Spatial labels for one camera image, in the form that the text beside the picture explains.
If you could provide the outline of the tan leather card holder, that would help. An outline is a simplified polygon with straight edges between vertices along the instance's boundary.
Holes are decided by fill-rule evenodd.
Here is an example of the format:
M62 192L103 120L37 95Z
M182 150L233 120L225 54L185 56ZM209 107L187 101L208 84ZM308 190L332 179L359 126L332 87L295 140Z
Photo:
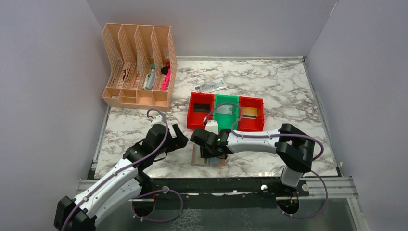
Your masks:
M216 157L208 157L203 158L201 157L201 147L197 146L196 144L193 145L193 152L192 152L192 159L191 165L192 166L199 166L199 167L222 167L226 165L225 159L219 159Z

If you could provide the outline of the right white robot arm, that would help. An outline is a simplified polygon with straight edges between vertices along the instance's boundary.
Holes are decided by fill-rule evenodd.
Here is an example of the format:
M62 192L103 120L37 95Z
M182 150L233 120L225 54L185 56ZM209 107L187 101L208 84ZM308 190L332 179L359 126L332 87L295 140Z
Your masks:
M272 131L225 129L218 134L197 128L190 141L216 157L241 152L277 154L286 165L280 182L289 188L296 188L300 178L311 172L315 144L318 142L291 124L282 124L280 129Z

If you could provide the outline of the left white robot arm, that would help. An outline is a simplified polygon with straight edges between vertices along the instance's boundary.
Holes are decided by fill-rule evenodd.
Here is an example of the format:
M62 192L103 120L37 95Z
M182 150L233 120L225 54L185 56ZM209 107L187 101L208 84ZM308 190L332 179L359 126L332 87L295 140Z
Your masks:
M59 231L94 231L115 209L134 198L154 198L159 193L143 171L162 153L187 145L188 138L177 124L175 137L164 125L153 125L146 137L129 147L118 163L95 184L74 198L63 197L57 204L54 226Z

